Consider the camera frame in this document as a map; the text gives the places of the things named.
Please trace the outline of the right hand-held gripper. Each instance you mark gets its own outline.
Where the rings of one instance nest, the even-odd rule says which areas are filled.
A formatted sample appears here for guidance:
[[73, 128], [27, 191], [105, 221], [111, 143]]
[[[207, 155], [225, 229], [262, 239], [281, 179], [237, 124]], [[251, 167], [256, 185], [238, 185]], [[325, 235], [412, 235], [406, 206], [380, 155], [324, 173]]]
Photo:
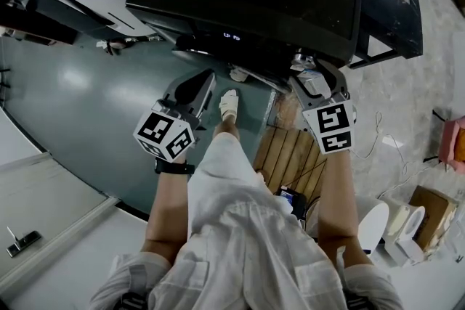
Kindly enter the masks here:
[[303, 116], [322, 154], [351, 150], [354, 134], [354, 107], [344, 74], [331, 63], [315, 60], [317, 71], [328, 84], [331, 95], [311, 94], [291, 76], [289, 83], [303, 107]]

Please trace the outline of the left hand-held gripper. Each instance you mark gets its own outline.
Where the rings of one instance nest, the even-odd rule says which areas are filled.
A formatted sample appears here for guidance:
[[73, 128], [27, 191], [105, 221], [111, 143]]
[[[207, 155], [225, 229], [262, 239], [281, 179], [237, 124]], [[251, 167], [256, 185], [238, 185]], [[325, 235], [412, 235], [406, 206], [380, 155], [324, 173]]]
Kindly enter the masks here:
[[173, 162], [192, 147], [196, 142], [194, 132], [201, 127], [201, 117], [208, 109], [216, 82], [212, 69], [171, 82], [134, 130], [133, 136], [143, 150]]

